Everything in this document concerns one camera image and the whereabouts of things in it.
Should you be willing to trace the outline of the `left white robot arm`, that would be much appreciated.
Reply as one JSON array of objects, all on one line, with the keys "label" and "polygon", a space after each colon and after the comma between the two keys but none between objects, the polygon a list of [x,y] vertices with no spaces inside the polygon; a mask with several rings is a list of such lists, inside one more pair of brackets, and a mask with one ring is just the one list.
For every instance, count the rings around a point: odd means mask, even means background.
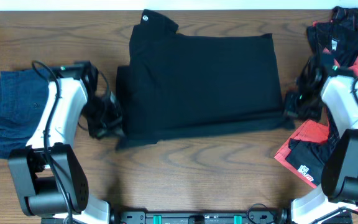
[{"label": "left white robot arm", "polygon": [[48,100],[25,147],[8,158],[21,210],[42,223],[112,223],[110,204],[90,193],[73,148],[81,116],[90,137],[122,137],[120,104],[108,88],[96,95],[102,73],[89,61],[50,68],[34,60],[37,65],[47,71]]}]

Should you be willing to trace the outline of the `black t-shirt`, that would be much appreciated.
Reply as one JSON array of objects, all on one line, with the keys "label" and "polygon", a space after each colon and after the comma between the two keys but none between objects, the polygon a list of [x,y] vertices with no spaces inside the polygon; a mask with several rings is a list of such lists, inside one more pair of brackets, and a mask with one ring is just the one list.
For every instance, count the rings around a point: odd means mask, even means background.
[{"label": "black t-shirt", "polygon": [[117,68],[121,149],[161,140],[292,129],[283,114],[270,33],[189,36],[144,10],[129,41],[130,62]]}]

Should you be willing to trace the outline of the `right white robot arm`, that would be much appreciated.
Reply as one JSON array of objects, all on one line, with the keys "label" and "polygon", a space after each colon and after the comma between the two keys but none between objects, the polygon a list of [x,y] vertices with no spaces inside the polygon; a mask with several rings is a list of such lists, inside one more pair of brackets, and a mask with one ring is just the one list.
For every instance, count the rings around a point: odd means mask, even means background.
[{"label": "right white robot arm", "polygon": [[320,184],[290,207],[293,223],[322,223],[342,212],[358,212],[358,77],[334,64],[331,54],[314,56],[300,88],[325,104],[339,140],[324,164]]}]

